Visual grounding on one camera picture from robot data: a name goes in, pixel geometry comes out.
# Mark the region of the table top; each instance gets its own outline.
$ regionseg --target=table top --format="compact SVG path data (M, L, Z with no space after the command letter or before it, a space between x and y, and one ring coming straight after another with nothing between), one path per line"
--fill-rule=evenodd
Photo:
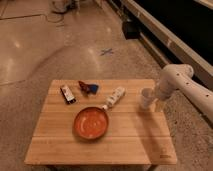
M85 97L77 80L54 80L48 91L25 163L32 165L176 164L177 157L163 112L139 107L140 91L154 87L147 80L83 80L98 84L96 95ZM77 102L67 105L60 86L67 84ZM107 111L107 133L96 141L73 135L73 122L85 107L101 107L118 86L125 97Z

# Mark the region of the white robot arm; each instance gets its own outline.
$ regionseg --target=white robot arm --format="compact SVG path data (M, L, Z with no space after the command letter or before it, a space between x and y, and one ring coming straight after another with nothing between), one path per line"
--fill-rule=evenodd
M193 68L187 64L165 66L154 88L155 97L164 101L179 89L213 122L213 92L194 82L193 74Z

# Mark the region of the white cup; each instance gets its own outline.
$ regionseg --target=white cup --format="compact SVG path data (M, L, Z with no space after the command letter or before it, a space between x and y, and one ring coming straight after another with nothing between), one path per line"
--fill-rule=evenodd
M155 94L153 89L144 88L141 90L140 106L142 109L148 109L154 100Z

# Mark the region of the speckled floor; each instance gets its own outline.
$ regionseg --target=speckled floor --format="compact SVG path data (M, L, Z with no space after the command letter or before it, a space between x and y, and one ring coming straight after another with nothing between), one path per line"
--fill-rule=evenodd
M0 1L1 18L46 14L48 1ZM112 48L113 54L101 56ZM0 20L0 170L44 171L24 164L33 130L53 79L159 78L161 68L137 40L125 40L121 21L104 3L83 1L58 23L44 15ZM156 170L206 170L213 132L198 111L176 92L165 107L178 156L175 166ZM139 171L142 166L73 166L59 170Z

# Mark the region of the orange bowl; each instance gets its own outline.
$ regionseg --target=orange bowl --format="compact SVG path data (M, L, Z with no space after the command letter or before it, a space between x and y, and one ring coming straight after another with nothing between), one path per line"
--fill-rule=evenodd
M87 107L81 110L74 121L74 131L87 140L103 136L107 128L108 116L98 107Z

